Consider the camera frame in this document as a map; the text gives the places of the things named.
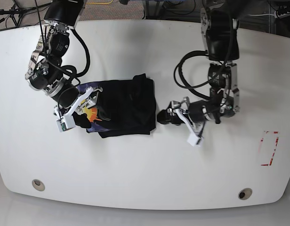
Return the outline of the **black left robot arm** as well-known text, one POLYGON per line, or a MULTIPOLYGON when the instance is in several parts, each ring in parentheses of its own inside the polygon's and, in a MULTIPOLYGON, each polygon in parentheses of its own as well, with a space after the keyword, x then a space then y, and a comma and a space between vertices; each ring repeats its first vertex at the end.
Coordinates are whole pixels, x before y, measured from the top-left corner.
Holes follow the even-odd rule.
POLYGON ((188 143, 200 145, 207 121, 221 123, 221 118, 233 117, 240 110, 237 64, 240 57, 237 41, 239 19, 251 6, 250 0, 204 0, 200 12, 204 50, 187 53, 174 69, 174 82, 189 90, 200 100, 171 101, 157 115, 160 124, 185 124, 190 132, 188 143), (206 57, 211 63, 207 81, 191 85, 183 75, 183 64, 193 57, 206 57))

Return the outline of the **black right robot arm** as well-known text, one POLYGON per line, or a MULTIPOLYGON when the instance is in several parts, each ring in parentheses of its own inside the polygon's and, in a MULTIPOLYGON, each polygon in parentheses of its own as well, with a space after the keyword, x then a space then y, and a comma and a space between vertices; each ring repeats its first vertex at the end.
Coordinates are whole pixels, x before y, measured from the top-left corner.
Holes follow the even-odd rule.
POLYGON ((97 131, 85 111, 97 106, 103 88, 88 86, 79 89, 79 78, 90 68, 89 49, 75 30, 86 3, 85 0, 51 2, 44 16, 46 24, 40 28, 41 35, 25 74, 25 80, 33 90, 42 90, 56 101, 54 115, 61 132, 76 126, 86 129, 87 132, 97 131), (86 55, 86 65, 80 73, 75 66, 62 64, 62 58, 70 45, 71 33, 80 42, 86 55))

